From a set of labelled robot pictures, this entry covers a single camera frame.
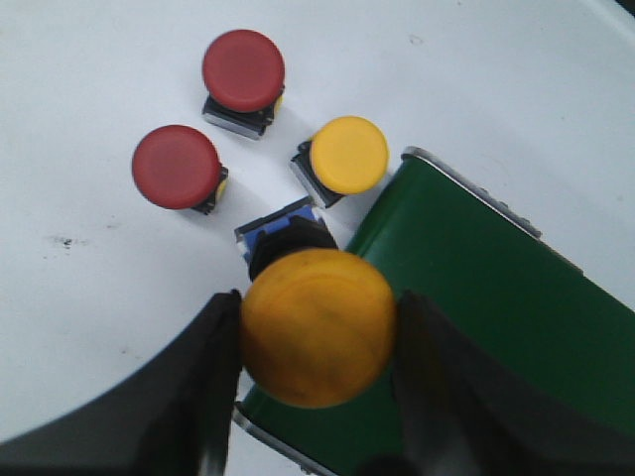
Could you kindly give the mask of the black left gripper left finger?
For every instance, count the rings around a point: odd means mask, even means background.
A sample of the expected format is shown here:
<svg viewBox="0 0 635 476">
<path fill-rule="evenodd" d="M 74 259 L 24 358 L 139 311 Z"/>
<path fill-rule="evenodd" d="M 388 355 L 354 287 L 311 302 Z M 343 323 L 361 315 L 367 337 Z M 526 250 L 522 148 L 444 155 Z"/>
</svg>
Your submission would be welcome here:
<svg viewBox="0 0 635 476">
<path fill-rule="evenodd" d="M 214 295 L 100 397 L 1 445 L 4 475 L 221 475 L 239 373 L 241 296 Z"/>
</svg>

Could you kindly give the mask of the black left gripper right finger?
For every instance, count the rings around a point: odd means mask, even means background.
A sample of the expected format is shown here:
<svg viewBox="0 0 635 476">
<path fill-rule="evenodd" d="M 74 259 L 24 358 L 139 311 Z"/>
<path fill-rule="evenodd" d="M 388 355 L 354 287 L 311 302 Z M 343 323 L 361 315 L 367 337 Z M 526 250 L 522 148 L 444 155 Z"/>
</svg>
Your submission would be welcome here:
<svg viewBox="0 0 635 476">
<path fill-rule="evenodd" d="M 422 475 L 631 475 L 634 439 L 533 387 L 427 297 L 398 304 L 393 389 Z"/>
</svg>

